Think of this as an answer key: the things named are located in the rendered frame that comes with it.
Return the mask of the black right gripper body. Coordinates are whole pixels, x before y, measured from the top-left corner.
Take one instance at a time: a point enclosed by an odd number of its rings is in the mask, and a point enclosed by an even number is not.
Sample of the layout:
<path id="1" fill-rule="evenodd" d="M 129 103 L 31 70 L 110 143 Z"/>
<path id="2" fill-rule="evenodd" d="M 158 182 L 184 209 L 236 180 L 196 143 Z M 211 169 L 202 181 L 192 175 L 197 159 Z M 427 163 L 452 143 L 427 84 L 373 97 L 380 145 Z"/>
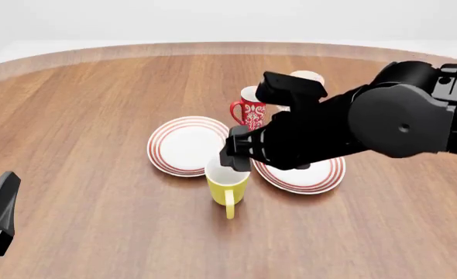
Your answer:
<path id="1" fill-rule="evenodd" d="M 264 146 L 264 133 L 266 128 L 262 127 L 248 130 L 246 126 L 235 126 L 229 130 L 227 146 L 230 155 L 248 157 L 257 162 L 269 163 Z"/>

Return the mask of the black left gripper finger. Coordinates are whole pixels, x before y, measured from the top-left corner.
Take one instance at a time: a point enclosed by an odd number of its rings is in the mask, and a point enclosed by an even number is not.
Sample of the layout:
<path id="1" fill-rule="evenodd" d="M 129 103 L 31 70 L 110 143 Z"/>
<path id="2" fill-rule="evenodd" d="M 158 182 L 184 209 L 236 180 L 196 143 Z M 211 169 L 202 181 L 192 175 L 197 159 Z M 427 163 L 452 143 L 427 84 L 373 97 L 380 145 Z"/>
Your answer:
<path id="1" fill-rule="evenodd" d="M 15 201 L 21 179 L 13 172 L 6 171 L 0 176 L 0 230 L 15 234 Z"/>

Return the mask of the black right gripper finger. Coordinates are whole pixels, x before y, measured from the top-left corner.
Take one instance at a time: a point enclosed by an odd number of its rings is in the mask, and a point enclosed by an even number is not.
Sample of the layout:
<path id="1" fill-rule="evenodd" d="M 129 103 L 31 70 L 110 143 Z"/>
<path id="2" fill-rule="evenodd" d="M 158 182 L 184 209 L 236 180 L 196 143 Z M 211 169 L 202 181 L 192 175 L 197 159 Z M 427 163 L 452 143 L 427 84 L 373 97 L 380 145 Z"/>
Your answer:
<path id="1" fill-rule="evenodd" d="M 234 156 L 232 158 L 232 169 L 238 172 L 251 171 L 251 162 L 248 157 Z"/>
<path id="2" fill-rule="evenodd" d="M 229 146 L 225 145 L 219 153 L 219 163 L 222 167 L 238 167 L 238 158 L 229 154 Z"/>

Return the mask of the yellow and white mug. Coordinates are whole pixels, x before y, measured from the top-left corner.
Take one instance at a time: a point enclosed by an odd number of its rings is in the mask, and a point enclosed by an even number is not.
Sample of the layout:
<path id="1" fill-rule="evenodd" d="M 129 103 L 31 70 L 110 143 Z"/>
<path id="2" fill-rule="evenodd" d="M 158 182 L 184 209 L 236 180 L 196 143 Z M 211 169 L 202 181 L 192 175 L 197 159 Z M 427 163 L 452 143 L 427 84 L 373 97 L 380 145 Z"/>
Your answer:
<path id="1" fill-rule="evenodd" d="M 204 168 L 211 196 L 215 202 L 225 206 L 226 218 L 235 217 L 235 205 L 244 197 L 250 172 L 234 171 L 223 167 L 218 155 L 212 157 Z"/>

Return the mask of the red patterned mug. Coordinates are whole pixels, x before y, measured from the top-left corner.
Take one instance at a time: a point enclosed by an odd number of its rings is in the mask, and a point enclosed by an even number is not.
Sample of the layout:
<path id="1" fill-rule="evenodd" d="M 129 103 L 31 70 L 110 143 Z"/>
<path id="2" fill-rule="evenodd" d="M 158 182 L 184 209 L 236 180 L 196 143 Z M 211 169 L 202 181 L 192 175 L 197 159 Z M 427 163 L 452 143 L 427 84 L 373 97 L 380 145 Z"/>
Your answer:
<path id="1" fill-rule="evenodd" d="M 266 104 L 256 98 L 256 90 L 256 85 L 243 88 L 240 100 L 233 102 L 229 107 L 232 118 L 239 125 L 248 127 L 249 131 L 264 125 Z"/>

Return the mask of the white plate with red rings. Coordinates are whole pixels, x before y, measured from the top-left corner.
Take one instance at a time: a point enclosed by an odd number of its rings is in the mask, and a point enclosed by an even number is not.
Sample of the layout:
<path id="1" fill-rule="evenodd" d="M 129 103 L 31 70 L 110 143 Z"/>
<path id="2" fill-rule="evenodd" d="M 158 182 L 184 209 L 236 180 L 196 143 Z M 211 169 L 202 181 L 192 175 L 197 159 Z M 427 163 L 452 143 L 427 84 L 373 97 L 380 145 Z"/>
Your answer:
<path id="1" fill-rule="evenodd" d="M 300 195 L 318 195 L 339 185 L 346 172 L 344 157 L 310 164 L 308 169 L 279 170 L 253 160 L 256 171 L 281 190 Z"/>
<path id="2" fill-rule="evenodd" d="M 147 143 L 154 167 L 178 177 L 204 175 L 205 164 L 225 145 L 229 128 L 218 120 L 192 115 L 158 127 Z"/>

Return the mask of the beige mug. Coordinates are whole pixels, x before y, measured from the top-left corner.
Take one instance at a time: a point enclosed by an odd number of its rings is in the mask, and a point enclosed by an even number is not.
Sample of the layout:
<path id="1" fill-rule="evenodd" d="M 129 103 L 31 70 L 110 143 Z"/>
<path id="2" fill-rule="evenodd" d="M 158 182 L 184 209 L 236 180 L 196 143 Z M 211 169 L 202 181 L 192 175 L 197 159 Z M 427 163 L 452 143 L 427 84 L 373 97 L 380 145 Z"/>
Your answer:
<path id="1" fill-rule="evenodd" d="M 297 78 L 305 78 L 311 81 L 318 81 L 321 85 L 325 85 L 325 79 L 313 71 L 293 71 L 290 76 Z"/>

